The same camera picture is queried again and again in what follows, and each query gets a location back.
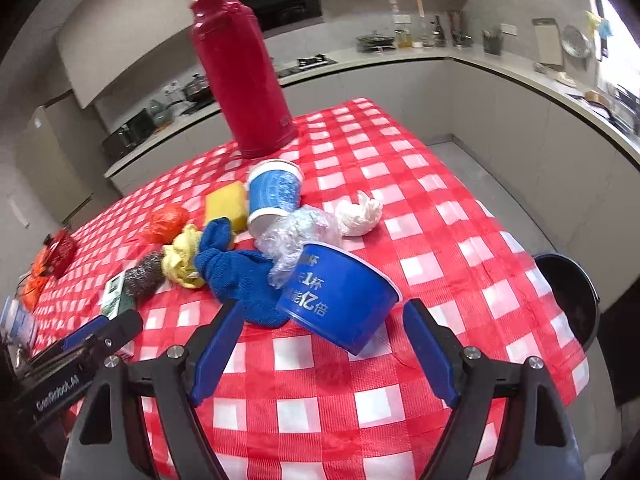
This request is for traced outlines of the green white carton box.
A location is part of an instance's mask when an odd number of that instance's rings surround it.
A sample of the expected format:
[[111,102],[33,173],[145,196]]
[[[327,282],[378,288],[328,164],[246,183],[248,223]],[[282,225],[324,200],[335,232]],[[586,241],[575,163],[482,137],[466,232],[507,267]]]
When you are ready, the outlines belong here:
[[104,285],[100,300],[100,313],[112,320],[122,312],[135,308],[136,302],[125,288],[125,272],[114,275]]

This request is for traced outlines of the steel wool scrubber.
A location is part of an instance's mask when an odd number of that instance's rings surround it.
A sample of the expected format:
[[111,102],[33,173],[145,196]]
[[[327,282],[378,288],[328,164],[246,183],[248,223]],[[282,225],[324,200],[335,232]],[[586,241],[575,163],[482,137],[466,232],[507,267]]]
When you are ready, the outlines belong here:
[[162,261],[164,253],[152,250],[127,270],[124,275],[124,291],[134,300],[145,300],[155,294],[165,281]]

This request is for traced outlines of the yellow cloth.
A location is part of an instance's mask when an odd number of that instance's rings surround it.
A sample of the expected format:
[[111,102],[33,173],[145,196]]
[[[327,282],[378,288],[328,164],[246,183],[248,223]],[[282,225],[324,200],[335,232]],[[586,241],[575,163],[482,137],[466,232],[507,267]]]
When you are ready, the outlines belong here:
[[194,264],[201,237],[202,232],[189,223],[169,245],[163,246],[160,267],[165,278],[187,289],[199,289],[205,285]]

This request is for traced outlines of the orange plastic bag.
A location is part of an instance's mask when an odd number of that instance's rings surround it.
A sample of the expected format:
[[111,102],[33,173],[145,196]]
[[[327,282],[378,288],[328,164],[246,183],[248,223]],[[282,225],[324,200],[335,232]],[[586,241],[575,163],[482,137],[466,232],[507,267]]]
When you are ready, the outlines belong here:
[[140,237],[150,244],[168,245],[181,233],[189,218],[190,212],[183,206],[167,204],[148,214]]

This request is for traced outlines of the blue microfiber cloth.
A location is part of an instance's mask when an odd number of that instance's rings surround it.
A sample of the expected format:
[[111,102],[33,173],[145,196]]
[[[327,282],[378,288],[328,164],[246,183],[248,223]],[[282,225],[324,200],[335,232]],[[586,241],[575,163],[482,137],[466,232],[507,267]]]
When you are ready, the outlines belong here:
[[209,221],[193,259],[195,269],[221,304],[236,301],[246,322],[282,327],[288,316],[277,309],[280,290],[268,282],[272,261],[257,250],[231,249],[233,241],[228,218]]

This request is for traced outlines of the blue paper bowl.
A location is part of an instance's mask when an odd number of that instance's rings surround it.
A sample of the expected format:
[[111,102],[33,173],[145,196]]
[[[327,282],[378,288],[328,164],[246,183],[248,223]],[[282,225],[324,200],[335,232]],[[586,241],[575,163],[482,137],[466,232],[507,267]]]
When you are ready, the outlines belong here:
[[307,242],[277,309],[356,356],[401,300],[394,282],[367,261],[330,244]]

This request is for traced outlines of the yellow sponge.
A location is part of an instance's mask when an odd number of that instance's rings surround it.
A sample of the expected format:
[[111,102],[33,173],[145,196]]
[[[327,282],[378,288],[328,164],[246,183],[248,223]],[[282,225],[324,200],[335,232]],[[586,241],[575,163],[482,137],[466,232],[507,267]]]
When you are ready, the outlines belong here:
[[229,219],[235,234],[246,230],[248,201],[242,182],[232,182],[206,195],[204,224],[219,218]]

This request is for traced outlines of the white tissue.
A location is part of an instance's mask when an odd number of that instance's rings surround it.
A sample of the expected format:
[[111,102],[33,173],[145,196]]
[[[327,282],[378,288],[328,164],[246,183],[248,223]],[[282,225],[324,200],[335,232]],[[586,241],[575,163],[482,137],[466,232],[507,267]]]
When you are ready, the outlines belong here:
[[335,206],[334,216],[342,237],[360,237],[371,232],[380,222],[383,204],[366,192],[358,191],[358,202],[341,200]]

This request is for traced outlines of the clear plastic bag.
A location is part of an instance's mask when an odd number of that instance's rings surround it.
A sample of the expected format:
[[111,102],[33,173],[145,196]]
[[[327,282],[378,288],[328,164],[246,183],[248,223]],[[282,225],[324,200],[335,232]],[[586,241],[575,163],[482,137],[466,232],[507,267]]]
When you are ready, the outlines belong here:
[[282,288],[291,276],[307,242],[341,246],[342,232],[333,214],[304,205],[258,236],[255,246],[272,261],[268,282],[275,289]]

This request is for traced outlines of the blue patterned paper cup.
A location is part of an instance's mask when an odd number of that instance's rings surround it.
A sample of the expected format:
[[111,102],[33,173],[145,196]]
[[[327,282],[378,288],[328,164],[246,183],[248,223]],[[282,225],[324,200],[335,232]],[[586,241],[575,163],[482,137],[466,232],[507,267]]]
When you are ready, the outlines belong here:
[[247,177],[247,229],[255,240],[273,222],[300,206],[304,176],[299,166],[282,158],[258,162]]

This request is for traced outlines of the black trash bin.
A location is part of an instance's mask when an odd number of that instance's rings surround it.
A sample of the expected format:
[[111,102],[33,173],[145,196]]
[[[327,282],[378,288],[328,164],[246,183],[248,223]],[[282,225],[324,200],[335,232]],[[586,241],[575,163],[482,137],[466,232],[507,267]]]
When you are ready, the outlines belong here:
[[568,326],[587,352],[597,338],[600,296],[582,266],[558,252],[534,255],[542,276],[550,285],[555,302],[567,317]]

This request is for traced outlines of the kitchen counter with cabinets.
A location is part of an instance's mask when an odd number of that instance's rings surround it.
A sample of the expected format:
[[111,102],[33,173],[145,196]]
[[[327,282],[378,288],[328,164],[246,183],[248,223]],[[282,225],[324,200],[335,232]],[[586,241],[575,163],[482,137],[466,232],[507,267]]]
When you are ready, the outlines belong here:
[[294,115],[363,96],[423,143],[457,143],[587,270],[602,307],[638,278],[638,142],[524,58],[343,50],[281,84]]

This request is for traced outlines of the white blue jar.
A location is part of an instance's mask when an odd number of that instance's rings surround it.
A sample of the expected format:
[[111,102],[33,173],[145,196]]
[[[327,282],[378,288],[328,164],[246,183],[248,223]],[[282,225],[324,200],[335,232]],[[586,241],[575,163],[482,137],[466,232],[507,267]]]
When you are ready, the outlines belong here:
[[37,337],[36,319],[17,298],[6,298],[1,309],[0,326],[2,339],[8,344],[29,350],[34,348]]

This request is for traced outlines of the red checkered tablecloth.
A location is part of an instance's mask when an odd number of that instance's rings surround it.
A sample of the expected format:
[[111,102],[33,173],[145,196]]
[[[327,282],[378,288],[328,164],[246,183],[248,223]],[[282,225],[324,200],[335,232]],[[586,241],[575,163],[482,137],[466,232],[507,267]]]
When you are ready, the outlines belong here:
[[411,133],[358,98],[297,119],[276,154],[323,211],[380,224],[309,243],[278,328],[163,284],[134,358],[103,360],[65,479],[580,479],[565,411],[585,353],[534,259]]

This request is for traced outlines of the beige refrigerator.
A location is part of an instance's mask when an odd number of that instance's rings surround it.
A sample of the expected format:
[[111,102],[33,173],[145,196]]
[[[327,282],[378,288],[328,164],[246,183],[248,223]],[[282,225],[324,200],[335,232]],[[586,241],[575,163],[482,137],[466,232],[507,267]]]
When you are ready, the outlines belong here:
[[35,109],[15,163],[55,222],[77,229],[122,198],[104,177],[106,137],[98,113],[80,107],[73,91]]

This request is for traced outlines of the black microwave oven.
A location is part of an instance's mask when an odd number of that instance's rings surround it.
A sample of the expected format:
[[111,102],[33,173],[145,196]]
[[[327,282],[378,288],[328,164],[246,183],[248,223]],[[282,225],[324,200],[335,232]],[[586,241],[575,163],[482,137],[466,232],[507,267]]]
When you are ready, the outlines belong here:
[[153,119],[147,110],[140,110],[123,125],[109,134],[102,148],[109,162],[117,162],[149,139],[155,131]]

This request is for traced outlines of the green ceramic vase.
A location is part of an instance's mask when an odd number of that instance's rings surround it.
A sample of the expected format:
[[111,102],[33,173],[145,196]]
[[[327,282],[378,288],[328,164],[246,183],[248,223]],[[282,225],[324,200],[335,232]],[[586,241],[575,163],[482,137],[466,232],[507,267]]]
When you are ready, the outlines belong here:
[[164,103],[157,100],[151,100],[149,102],[148,111],[156,128],[172,123],[172,110]]

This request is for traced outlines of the red thermos flask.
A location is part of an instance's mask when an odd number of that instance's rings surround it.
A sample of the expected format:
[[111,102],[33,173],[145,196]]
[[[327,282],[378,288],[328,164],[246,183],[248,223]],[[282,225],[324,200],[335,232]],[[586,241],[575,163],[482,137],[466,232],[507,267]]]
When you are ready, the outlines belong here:
[[192,42],[232,138],[245,158],[297,136],[253,11],[240,0],[192,0]]

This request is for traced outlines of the gas stove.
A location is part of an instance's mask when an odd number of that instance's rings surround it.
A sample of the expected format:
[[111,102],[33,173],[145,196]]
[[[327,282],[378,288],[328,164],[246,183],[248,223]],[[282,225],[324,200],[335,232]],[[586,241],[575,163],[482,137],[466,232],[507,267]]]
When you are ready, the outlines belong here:
[[329,58],[325,54],[318,53],[314,56],[308,56],[308,58],[298,58],[294,65],[280,68],[280,70],[276,71],[276,74],[278,78],[284,78],[308,72],[308,70],[314,70],[315,68],[334,64],[336,64],[336,61],[333,58]]

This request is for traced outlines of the utensil holder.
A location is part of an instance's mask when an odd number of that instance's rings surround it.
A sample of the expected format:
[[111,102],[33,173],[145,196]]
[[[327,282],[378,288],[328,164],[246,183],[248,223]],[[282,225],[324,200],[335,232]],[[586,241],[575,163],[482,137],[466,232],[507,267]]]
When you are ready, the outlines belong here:
[[490,55],[500,56],[503,45],[503,34],[500,27],[482,30],[483,49]]

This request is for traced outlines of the white cutting board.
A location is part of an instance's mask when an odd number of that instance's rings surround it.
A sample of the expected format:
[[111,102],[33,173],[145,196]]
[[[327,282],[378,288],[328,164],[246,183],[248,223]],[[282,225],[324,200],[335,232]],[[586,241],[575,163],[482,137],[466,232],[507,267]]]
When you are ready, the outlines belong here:
[[561,46],[560,30],[554,18],[533,18],[538,62],[555,70],[564,67],[564,55]]

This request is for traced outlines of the dish rack with pan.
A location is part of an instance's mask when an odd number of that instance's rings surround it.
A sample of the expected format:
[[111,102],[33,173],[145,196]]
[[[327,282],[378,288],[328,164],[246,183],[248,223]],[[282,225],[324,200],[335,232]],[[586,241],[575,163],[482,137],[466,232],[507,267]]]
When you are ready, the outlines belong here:
[[371,32],[356,38],[356,48],[361,53],[393,51],[396,49],[395,37]]

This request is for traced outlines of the metal strainer plate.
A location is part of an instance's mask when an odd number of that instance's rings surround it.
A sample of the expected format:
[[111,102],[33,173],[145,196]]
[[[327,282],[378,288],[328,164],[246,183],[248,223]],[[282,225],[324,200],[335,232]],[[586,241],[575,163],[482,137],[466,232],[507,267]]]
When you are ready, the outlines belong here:
[[561,32],[561,46],[572,58],[585,60],[591,53],[590,41],[575,26],[566,25]]

